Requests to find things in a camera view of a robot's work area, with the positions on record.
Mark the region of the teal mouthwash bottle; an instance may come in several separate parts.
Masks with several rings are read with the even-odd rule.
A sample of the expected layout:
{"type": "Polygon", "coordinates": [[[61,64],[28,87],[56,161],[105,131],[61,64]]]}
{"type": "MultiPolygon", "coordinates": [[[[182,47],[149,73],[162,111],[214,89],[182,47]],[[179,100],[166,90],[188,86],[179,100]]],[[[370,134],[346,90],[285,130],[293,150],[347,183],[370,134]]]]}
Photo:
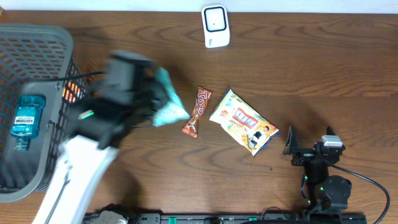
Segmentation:
{"type": "Polygon", "coordinates": [[[16,116],[11,128],[11,136],[16,139],[15,151],[27,151],[30,141],[38,136],[44,107],[45,98],[40,95],[22,95],[18,99],[16,116]]]}

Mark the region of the teal wet wipes pack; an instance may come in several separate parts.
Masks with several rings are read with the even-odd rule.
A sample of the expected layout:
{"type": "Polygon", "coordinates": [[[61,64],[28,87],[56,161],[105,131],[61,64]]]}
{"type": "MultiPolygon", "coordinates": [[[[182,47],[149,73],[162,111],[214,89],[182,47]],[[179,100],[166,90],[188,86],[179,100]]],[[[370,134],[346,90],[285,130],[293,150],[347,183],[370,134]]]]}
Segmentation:
{"type": "Polygon", "coordinates": [[[180,97],[177,95],[168,71],[158,67],[155,71],[155,79],[165,88],[169,100],[165,106],[154,113],[152,125],[159,127],[189,119],[190,115],[186,112],[180,97]]]}

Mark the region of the orange tissue pack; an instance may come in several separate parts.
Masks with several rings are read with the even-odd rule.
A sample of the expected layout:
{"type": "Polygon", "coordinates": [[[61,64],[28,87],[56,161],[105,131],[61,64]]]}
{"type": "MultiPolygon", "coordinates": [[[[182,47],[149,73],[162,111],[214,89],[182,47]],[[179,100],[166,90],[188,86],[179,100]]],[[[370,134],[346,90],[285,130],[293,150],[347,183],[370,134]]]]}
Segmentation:
{"type": "Polygon", "coordinates": [[[78,84],[68,82],[63,89],[62,97],[67,102],[74,103],[83,97],[83,91],[78,86],[78,84]]]}

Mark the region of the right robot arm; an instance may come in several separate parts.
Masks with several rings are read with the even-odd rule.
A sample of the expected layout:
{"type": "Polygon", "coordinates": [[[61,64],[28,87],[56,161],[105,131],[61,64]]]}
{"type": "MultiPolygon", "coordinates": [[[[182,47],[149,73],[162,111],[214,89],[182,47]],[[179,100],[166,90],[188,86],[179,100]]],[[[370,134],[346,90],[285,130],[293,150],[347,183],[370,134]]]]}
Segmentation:
{"type": "Polygon", "coordinates": [[[312,148],[300,147],[298,134],[289,127],[284,155],[292,156],[292,166],[304,168],[302,195],[309,199],[310,209],[318,212],[342,212],[348,208],[352,183],[339,175],[330,175],[328,168],[340,160],[345,146],[331,127],[312,148]]]}

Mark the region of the orange chocolate bar wrapper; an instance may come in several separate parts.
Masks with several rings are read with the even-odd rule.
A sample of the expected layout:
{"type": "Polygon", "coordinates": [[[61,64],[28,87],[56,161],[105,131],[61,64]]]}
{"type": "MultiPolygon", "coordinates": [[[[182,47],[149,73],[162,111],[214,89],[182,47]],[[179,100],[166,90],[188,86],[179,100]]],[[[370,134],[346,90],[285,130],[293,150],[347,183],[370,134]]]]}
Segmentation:
{"type": "Polygon", "coordinates": [[[201,117],[204,115],[205,110],[208,106],[209,100],[211,98],[212,91],[202,86],[198,87],[198,93],[195,100],[195,106],[193,108],[193,113],[190,119],[187,121],[182,129],[182,132],[190,135],[193,138],[197,138],[198,135],[198,124],[201,117]]]}

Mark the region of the yellow snack bag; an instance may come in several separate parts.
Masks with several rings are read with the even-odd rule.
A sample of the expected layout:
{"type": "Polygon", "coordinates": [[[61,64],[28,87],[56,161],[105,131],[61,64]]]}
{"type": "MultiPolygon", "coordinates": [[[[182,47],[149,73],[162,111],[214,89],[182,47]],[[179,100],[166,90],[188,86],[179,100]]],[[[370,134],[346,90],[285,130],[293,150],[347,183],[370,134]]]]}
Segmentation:
{"type": "Polygon", "coordinates": [[[269,141],[280,133],[270,121],[262,117],[240,96],[228,88],[210,121],[220,126],[240,145],[255,156],[269,141]]]}

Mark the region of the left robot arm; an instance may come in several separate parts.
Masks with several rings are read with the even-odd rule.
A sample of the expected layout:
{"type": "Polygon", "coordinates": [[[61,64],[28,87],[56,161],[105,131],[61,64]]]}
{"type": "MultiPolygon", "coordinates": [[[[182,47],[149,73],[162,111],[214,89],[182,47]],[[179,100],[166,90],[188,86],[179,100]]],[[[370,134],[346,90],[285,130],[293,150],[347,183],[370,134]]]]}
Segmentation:
{"type": "Polygon", "coordinates": [[[139,123],[150,121],[169,100],[155,79],[155,62],[115,50],[93,95],[72,104],[68,138],[34,223],[81,223],[93,194],[118,152],[118,144],[139,123]]]}

